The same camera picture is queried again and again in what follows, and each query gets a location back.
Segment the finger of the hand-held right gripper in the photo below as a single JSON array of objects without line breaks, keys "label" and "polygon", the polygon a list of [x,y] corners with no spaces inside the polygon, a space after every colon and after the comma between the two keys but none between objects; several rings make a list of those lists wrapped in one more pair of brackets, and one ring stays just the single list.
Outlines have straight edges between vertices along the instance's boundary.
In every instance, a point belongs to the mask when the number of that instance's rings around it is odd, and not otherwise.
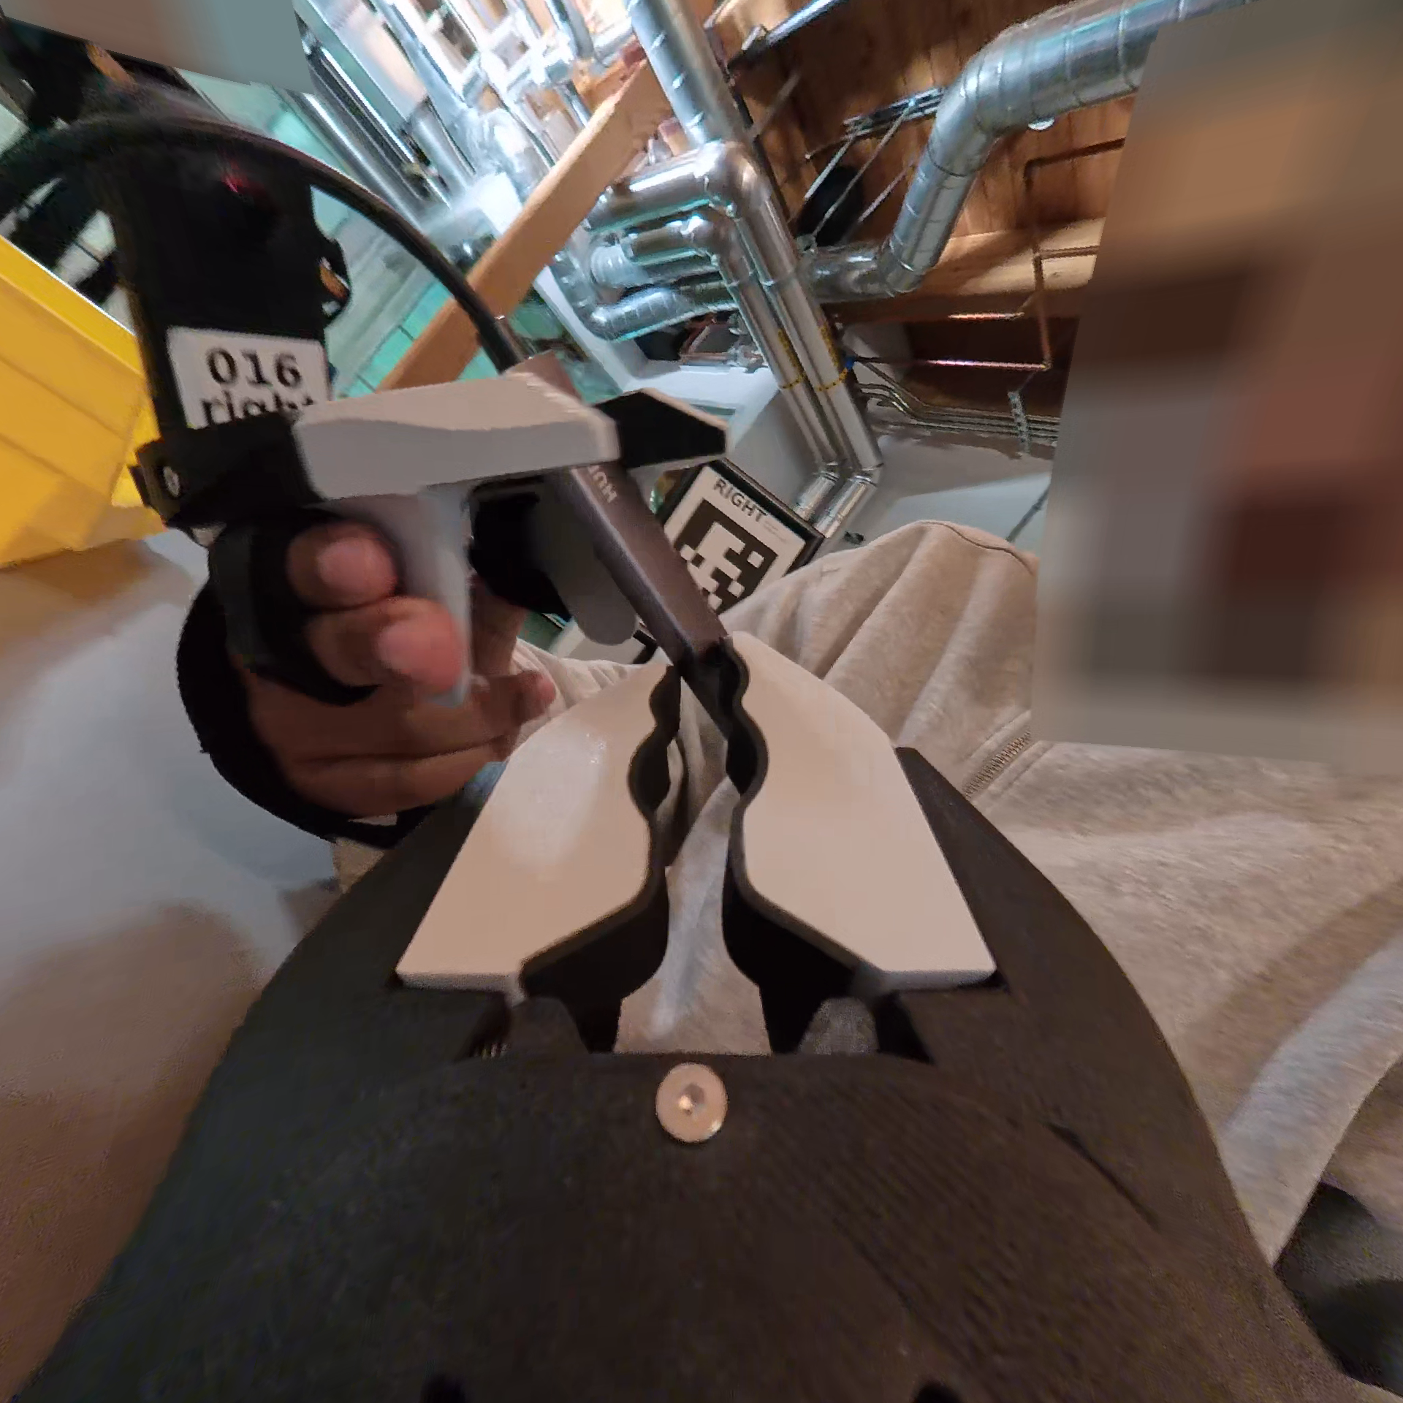
[{"label": "finger of the hand-held right gripper", "polygon": [[439,603],[466,636],[473,578],[518,608],[563,605],[553,474],[616,463],[635,481],[638,469],[718,461],[728,446],[721,418],[680,399],[631,391],[588,406],[529,371],[329,401],[292,436],[321,499],[371,521],[409,595]]},{"label": "finger of the hand-held right gripper", "polygon": [[553,481],[553,585],[590,641],[623,645],[638,630],[638,613],[596,551],[571,486],[569,479]]}]

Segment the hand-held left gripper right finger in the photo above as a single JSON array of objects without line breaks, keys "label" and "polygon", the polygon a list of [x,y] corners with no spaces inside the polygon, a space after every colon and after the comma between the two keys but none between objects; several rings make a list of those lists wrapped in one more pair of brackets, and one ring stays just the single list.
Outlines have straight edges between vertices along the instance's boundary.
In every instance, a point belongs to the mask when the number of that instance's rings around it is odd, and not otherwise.
[{"label": "hand-held left gripper right finger", "polygon": [[723,939],[772,1051],[833,999],[984,984],[994,955],[924,813],[919,753],[752,635],[685,635],[678,673],[725,738]]}]

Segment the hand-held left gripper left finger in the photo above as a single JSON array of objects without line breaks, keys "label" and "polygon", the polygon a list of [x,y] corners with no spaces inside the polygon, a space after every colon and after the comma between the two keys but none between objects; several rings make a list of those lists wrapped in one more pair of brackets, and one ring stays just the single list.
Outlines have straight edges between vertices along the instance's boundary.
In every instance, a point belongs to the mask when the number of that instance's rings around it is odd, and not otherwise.
[{"label": "hand-held left gripper left finger", "polygon": [[588,1051],[670,939],[668,840],[680,676],[665,661],[558,715],[506,762],[396,974],[411,989],[554,999]]}]

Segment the person's right forearm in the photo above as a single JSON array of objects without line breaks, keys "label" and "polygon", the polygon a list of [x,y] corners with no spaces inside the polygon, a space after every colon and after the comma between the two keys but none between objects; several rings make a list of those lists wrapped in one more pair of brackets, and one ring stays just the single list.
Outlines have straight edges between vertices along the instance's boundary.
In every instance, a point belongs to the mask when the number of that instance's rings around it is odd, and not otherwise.
[{"label": "person's right forearm", "polygon": [[1034,576],[989,535],[920,521],[763,586],[726,626],[848,697],[974,803],[995,805],[1046,752],[1029,735]]}]

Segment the person's right hand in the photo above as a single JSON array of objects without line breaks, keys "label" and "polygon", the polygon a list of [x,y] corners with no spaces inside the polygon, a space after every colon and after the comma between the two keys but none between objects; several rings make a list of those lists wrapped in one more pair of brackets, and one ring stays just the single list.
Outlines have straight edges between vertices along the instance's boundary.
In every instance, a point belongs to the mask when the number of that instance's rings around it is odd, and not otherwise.
[{"label": "person's right hand", "polygon": [[309,528],[287,553],[309,608],[304,640],[324,673],[369,697],[331,707],[239,666],[250,722],[304,800],[351,818],[384,818],[459,792],[556,700],[521,661],[528,615],[471,580],[471,633],[436,601],[397,591],[389,545],[366,523]]}]

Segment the black framed marker sign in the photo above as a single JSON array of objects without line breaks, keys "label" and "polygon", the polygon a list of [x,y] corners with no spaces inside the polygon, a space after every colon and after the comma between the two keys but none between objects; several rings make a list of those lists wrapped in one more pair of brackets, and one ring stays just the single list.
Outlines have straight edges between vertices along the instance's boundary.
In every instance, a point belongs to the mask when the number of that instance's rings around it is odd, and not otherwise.
[{"label": "black framed marker sign", "polygon": [[822,545],[807,519],[728,461],[670,469],[655,509],[716,615],[805,566]]}]

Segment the wooden beam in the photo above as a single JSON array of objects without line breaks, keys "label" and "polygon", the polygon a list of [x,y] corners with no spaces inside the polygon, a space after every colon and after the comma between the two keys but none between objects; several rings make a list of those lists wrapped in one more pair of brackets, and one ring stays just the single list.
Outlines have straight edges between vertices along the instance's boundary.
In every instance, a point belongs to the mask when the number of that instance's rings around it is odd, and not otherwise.
[{"label": "wooden beam", "polygon": [[468,274],[466,286],[486,311],[486,331],[479,331],[459,304],[441,307],[379,389],[458,379],[469,361],[486,351],[488,332],[499,331],[501,317],[519,306],[536,276],[586,221],[601,194],[625,177],[670,114],[671,105],[653,69],[641,64],[591,115],[566,155]]}]

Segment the yellow plastic bin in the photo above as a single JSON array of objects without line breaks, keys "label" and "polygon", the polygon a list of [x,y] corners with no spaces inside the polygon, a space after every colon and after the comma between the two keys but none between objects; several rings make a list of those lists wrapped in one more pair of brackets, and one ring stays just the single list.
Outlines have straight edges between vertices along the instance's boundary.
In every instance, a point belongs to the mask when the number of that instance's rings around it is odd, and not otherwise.
[{"label": "yellow plastic bin", "polygon": [[2,242],[2,568],[164,529],[130,469],[157,426],[132,331]]}]

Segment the person's grey hoodie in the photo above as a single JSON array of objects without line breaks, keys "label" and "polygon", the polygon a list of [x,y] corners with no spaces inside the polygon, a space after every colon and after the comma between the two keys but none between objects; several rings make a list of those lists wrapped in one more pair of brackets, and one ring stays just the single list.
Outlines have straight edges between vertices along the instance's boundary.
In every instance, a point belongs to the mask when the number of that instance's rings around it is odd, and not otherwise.
[{"label": "person's grey hoodie", "polygon": [[[1039,561],[992,538],[1035,576],[1030,707]],[[1400,1234],[1400,775],[1029,735],[1040,762],[975,807],[1144,999],[1258,1243],[1318,1188]]]}]

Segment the silver ventilation ducts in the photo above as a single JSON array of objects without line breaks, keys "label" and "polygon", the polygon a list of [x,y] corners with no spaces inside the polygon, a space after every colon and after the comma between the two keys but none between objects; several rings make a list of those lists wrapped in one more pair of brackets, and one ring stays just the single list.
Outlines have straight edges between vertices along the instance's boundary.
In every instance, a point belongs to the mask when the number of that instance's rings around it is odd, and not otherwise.
[{"label": "silver ventilation ducts", "polygon": [[1084,2],[1005,28],[942,92],[887,239],[805,264],[690,5],[625,3],[625,12],[683,129],[711,142],[623,180],[591,214],[605,232],[708,210],[740,237],[837,453],[837,464],[823,468],[795,504],[820,536],[832,538],[873,493],[883,456],[843,383],[818,306],[915,291],[944,254],[990,152],[1014,132],[1132,95],[1156,35],[1187,8]]}]

